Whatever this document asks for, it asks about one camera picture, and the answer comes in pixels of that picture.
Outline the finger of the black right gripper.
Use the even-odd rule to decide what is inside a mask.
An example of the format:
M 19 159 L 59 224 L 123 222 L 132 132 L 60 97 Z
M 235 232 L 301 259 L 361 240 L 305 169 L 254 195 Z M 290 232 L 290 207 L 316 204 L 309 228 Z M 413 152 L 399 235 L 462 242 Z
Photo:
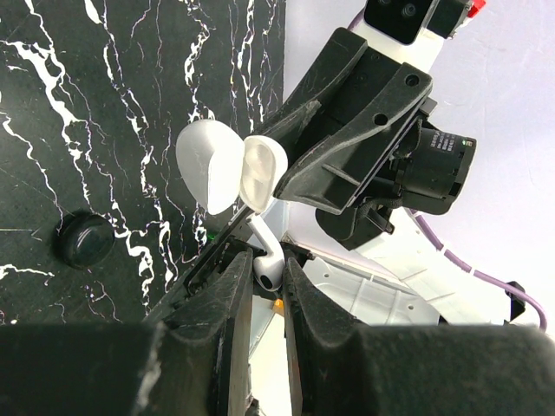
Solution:
M 356 67 L 298 139 L 275 197 L 341 214 L 392 155 L 432 86 L 407 63 Z
M 301 145 L 309 142 L 312 137 L 310 125 L 334 97 L 345 89 L 343 84 L 367 50 L 368 42 L 365 39 L 345 28 L 336 29 L 290 97 L 257 131 L 276 139 L 292 157 Z M 185 299 L 202 290 L 226 244 L 233 241 L 235 236 L 250 234 L 245 227 L 252 213 L 253 210 L 247 205 L 239 209 L 200 257 L 193 261 L 191 268 L 179 277 L 168 294 L 155 305 L 144 319 L 145 322 L 162 320 L 178 309 Z

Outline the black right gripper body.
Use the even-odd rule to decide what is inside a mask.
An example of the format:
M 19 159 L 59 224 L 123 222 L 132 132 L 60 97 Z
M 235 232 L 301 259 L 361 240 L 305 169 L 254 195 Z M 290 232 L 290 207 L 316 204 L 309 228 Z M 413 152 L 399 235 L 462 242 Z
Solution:
M 446 133 L 428 118 L 432 80 L 371 49 L 325 112 L 340 143 L 319 170 L 328 179 L 318 225 L 347 250 L 395 230 L 393 210 L 449 211 L 469 174 L 476 141 Z

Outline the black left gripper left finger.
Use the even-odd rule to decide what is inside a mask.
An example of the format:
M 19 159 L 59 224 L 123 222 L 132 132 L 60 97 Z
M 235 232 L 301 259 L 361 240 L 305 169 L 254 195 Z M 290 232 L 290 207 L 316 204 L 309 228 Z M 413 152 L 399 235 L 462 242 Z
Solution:
M 5 326 L 4 415 L 242 415 L 250 250 L 158 323 Z

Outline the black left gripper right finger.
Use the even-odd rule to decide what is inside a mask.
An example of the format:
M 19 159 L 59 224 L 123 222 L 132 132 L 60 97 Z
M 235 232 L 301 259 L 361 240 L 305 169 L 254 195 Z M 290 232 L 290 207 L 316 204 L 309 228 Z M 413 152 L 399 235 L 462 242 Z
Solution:
M 551 415 L 554 344 L 535 328 L 370 326 L 295 259 L 283 273 L 296 415 Z

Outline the white earbud charging case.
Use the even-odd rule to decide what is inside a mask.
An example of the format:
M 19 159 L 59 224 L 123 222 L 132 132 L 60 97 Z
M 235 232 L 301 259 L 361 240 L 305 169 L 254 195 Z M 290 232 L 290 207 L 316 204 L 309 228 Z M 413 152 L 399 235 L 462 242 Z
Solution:
M 283 147 L 264 135 L 241 138 L 217 120 L 196 120 L 178 135 L 176 160 L 188 191 L 215 216 L 236 199 L 256 213 L 271 205 L 288 167 Z

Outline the white wireless earbud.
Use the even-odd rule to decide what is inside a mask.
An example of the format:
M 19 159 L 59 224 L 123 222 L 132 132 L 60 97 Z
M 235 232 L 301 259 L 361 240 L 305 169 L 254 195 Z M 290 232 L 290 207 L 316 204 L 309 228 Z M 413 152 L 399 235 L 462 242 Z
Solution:
M 285 259 L 281 244 L 261 216 L 251 214 L 246 223 L 265 251 L 265 255 L 253 260 L 255 277 L 265 290 L 274 292 L 283 282 Z

